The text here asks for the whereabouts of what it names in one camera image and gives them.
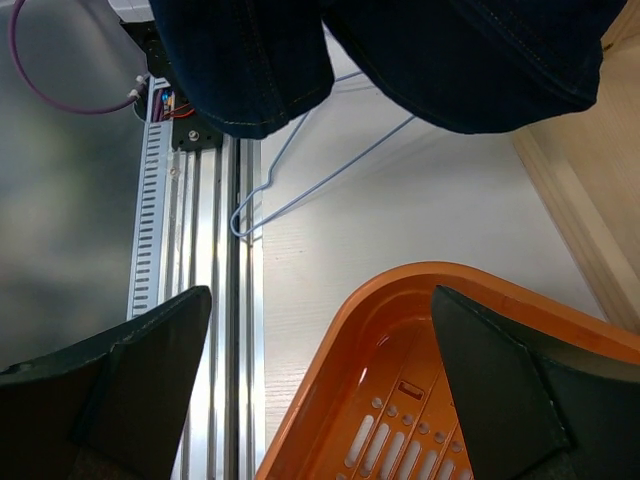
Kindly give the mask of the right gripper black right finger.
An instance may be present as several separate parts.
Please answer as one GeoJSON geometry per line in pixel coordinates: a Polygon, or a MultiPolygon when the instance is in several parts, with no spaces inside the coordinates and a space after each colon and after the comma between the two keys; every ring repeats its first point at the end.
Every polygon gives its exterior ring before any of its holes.
{"type": "Polygon", "coordinates": [[[444,286],[431,314],[478,479],[636,479],[639,368],[444,286]]]}

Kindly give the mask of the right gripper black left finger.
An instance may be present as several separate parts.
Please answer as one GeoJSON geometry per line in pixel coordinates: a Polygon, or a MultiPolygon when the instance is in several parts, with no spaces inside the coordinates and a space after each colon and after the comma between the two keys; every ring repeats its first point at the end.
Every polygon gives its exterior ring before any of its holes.
{"type": "Polygon", "coordinates": [[[192,287],[1,372],[4,479],[167,479],[212,308],[192,287]]]}

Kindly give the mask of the dark blue denim skirt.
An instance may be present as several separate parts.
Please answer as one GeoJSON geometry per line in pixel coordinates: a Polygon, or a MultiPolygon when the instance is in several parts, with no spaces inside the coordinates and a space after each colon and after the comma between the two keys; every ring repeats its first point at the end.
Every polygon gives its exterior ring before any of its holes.
{"type": "Polygon", "coordinates": [[[620,1],[154,1],[179,87],[221,132],[261,140],[322,103],[326,39],[390,100],[461,134],[582,112],[620,1]]]}

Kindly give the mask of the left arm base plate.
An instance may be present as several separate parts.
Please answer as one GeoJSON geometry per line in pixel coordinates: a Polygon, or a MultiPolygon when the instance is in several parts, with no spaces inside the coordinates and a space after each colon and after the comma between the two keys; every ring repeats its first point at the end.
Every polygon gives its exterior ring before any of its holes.
{"type": "Polygon", "coordinates": [[[155,22],[121,21],[121,26],[144,53],[150,78],[155,81],[164,79],[169,83],[168,87],[156,85],[144,90],[144,93],[150,95],[150,100],[137,102],[136,112],[141,113],[142,107],[150,104],[148,120],[151,123],[171,124],[173,150],[195,152],[221,147],[222,133],[211,127],[196,112],[192,102],[178,85],[172,62],[160,39],[155,22]]]}

